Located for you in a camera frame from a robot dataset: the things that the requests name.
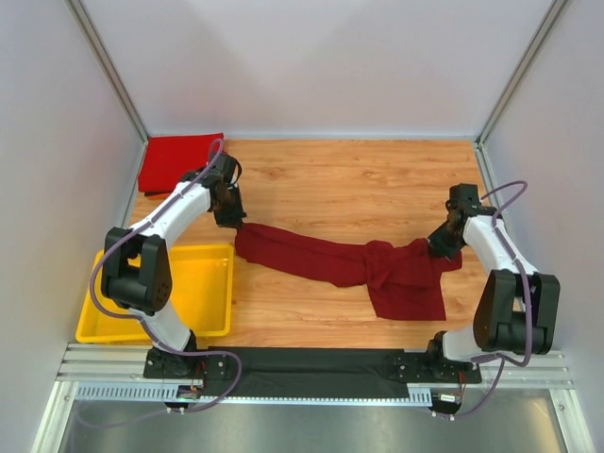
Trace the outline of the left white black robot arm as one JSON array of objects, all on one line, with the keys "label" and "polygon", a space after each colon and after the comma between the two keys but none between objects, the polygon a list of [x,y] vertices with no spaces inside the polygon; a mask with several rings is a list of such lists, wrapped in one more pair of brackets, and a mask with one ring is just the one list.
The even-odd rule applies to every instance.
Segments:
[{"label": "left white black robot arm", "polygon": [[168,197],[141,221],[114,227],[92,271],[89,292],[105,315],[137,321],[158,350],[199,356],[193,332],[171,302],[169,251],[198,217],[210,213],[220,228],[239,229],[246,213],[239,188],[241,164],[218,149],[206,166],[183,176]]}]

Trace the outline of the dark red t-shirt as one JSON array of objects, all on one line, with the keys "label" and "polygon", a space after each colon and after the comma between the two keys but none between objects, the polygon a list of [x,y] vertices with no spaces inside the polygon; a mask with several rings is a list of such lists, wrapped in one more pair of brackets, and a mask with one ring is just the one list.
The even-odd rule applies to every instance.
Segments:
[{"label": "dark red t-shirt", "polygon": [[246,261],[288,275],[338,288],[364,285],[376,316],[396,321],[443,321],[442,274],[462,268],[461,253],[433,257],[426,239],[404,246],[334,243],[248,223],[238,229],[234,245]]}]

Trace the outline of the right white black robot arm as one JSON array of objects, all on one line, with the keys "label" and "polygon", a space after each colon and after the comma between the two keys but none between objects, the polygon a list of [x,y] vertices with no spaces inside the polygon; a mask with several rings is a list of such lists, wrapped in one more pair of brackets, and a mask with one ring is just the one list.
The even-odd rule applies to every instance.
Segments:
[{"label": "right white black robot arm", "polygon": [[561,284],[531,264],[509,236],[502,211],[528,183],[513,181],[503,187],[512,186],[519,191],[498,208],[483,204],[475,184],[451,187],[446,220],[428,236],[432,257],[452,260],[468,246],[487,273],[472,324],[435,336],[449,361],[502,360],[525,367],[553,344]]}]

